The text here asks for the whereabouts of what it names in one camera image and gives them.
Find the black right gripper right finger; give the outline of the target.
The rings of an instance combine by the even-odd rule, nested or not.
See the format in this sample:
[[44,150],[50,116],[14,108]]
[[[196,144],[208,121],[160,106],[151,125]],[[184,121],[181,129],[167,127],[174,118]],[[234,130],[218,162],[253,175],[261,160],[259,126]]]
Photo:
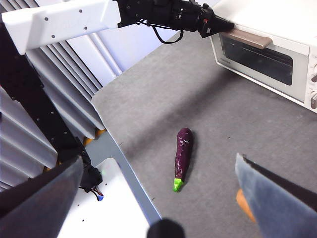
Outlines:
[[315,238],[317,194],[236,155],[235,173],[264,238]]

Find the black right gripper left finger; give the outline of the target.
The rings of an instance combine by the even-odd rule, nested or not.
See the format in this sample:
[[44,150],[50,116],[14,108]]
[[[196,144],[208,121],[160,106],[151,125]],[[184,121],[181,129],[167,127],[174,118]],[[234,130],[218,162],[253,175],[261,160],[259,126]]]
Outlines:
[[78,191],[80,156],[0,194],[2,238],[55,238]]

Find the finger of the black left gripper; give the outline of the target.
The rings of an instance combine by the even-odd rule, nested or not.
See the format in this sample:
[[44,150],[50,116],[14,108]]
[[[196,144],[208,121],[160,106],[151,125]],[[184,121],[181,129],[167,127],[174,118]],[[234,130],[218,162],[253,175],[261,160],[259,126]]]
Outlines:
[[220,32],[227,32],[232,30],[234,26],[234,23],[215,15],[212,21],[212,33],[217,34]]

